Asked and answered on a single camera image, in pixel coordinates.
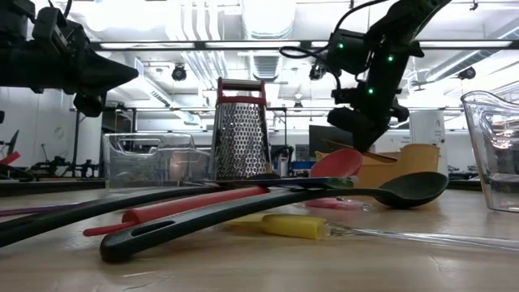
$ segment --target table surface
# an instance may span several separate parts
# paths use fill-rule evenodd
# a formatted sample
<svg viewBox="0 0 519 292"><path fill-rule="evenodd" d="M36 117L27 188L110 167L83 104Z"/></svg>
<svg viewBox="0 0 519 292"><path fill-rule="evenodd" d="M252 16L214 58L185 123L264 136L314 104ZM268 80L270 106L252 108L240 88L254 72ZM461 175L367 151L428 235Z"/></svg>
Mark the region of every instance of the table surface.
<svg viewBox="0 0 519 292"><path fill-rule="evenodd" d="M1 198L2 208L60 204L104 190ZM519 214L487 210L483 195L446 191L415 210L306 210L354 227L519 239ZM209 229L105 264L102 237L81 232L120 220L111 213L4 247L2 291L517 291L519 255L364 236L313 241Z"/></svg>

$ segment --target ceiling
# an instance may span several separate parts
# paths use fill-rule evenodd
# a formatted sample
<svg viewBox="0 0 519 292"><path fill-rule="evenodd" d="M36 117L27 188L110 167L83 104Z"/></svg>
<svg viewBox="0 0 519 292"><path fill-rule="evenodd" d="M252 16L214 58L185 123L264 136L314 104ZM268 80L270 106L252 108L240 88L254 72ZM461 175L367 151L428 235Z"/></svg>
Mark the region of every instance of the ceiling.
<svg viewBox="0 0 519 292"><path fill-rule="evenodd" d="M47 5L47 1L35 1L39 7ZM178 35L172 33L184 29L184 36L189 36L187 30L194 34L186 37L186 41L203 40L210 28L217 27L219 37L224 41L247 39L250 35L244 32L242 22L242 7L240 4L257 5L257 11L252 11L258 28L275 28L287 23L290 18L291 1L276 0L182 0L180 11L175 10L169 1L144 0L96 0L73 2L70 19L81 23L92 41L177 41ZM337 20L348 11L350 1L339 0L293 0L294 19L290 24L288 38L293 40L327 40ZM365 1L355 1L355 6ZM342 28L365 32L367 28L385 15L394 1L387 1L377 6L360 10L352 14L342 24ZM64 1L54 0L54 4L64 7ZM420 40L483 40L499 39L514 28L519 28L519 1L478 1L478 8L471 11L471 1L456 1L447 5L439 12L427 27L419 34ZM187 9L191 7L193 18L190 25L186 22ZM211 18L212 8L216 14ZM197 27L197 19L206 15L204 28ZM216 25L209 21L217 20ZM513 79L512 70L519 62L519 52L515 50L500 51L489 58L481 58L479 62L469 64L474 67L477 75L472 80L460 81L455 78L444 78L433 84L421 86L426 90L416 91L416 86L410 86L410 80L426 81L427 72L431 69L452 66L467 54L476 50L428 50L425 58L411 58L405 78L402 80L404 92L399 96L401 103L408 106L459 106L459 97L463 92L474 89L497 90L506 97L514 97L519 88ZM221 52L222 60L228 71L228 78L251 79L250 51ZM209 77L217 77L218 72L211 63L211 54L198 52L199 60L208 61L211 72L205 72ZM206 90L203 81L195 76L192 68L186 64L187 78L183 81L173 81L171 72L176 63L186 63L186 54L178 51L131 51L103 52L107 58L133 65L134 59L139 59L144 65L143 76L150 81L152 88L157 88L165 94L175 106L211 106L216 98L214 91ZM279 57L276 52L271 56ZM296 95L303 101L305 107L333 106L330 90L335 82L330 74L318 81L310 81L308 73L311 59L293 60L281 57L282 66L276 83L268 85L268 101L271 106L293 106ZM353 76L343 74L343 87L353 87L356 83ZM110 101L124 102L128 106L156 107L160 102L150 97L146 91L121 87L109 94ZM176 118L175 114L157 114L158 118Z"/></svg>

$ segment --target black ladle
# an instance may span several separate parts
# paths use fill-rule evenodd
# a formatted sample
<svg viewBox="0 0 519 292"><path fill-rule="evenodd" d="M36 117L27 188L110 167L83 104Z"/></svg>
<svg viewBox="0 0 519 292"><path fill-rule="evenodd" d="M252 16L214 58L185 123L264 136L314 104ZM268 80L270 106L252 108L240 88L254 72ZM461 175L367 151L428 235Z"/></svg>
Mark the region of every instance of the black ladle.
<svg viewBox="0 0 519 292"><path fill-rule="evenodd" d="M389 207L417 207L436 199L445 190L447 184L448 178L444 175L426 172L395 178L379 189L272 191L265 195L193 209L108 234L101 242L101 258L106 262L129 260L137 252L228 220L324 197L369 195Z"/></svg>

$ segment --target grater handle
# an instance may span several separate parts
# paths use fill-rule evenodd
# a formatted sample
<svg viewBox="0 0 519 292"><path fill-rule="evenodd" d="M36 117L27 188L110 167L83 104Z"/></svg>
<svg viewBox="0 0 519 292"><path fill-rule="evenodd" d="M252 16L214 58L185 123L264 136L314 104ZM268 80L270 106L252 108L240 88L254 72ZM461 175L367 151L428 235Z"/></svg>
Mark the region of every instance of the grater handle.
<svg viewBox="0 0 519 292"><path fill-rule="evenodd" d="M243 90L259 92L259 97L226 97L224 90ZM218 78L217 105L221 103L250 103L267 106L267 96L265 94L265 82L240 79Z"/></svg>

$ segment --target clear plastic container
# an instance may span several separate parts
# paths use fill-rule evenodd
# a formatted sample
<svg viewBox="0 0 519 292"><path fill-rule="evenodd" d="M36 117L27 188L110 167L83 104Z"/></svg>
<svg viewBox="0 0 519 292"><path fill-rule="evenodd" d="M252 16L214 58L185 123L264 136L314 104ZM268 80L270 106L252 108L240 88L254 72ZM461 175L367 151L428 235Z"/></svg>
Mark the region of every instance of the clear plastic container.
<svg viewBox="0 0 519 292"><path fill-rule="evenodd" d="M176 186L208 178L210 154L188 134L108 134L103 137L106 187Z"/></svg>
<svg viewBox="0 0 519 292"><path fill-rule="evenodd" d="M487 207L519 212L519 105L483 91L461 101Z"/></svg>

